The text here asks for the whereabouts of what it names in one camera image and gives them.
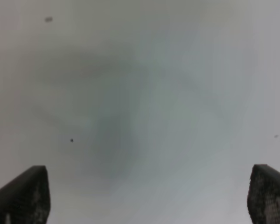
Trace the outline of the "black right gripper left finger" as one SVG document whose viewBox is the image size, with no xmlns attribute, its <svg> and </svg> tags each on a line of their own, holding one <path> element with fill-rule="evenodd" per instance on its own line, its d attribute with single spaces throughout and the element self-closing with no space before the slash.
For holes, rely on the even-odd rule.
<svg viewBox="0 0 280 224">
<path fill-rule="evenodd" d="M 45 166 L 32 166 L 0 188 L 0 224 L 45 224 L 50 209 Z"/>
</svg>

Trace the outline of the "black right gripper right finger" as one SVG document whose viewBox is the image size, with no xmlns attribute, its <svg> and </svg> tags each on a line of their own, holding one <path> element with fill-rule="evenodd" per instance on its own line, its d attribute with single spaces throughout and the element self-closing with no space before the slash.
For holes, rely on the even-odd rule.
<svg viewBox="0 0 280 224">
<path fill-rule="evenodd" d="M 253 224 L 280 224 L 280 172 L 266 164 L 253 166 L 247 208 Z"/>
</svg>

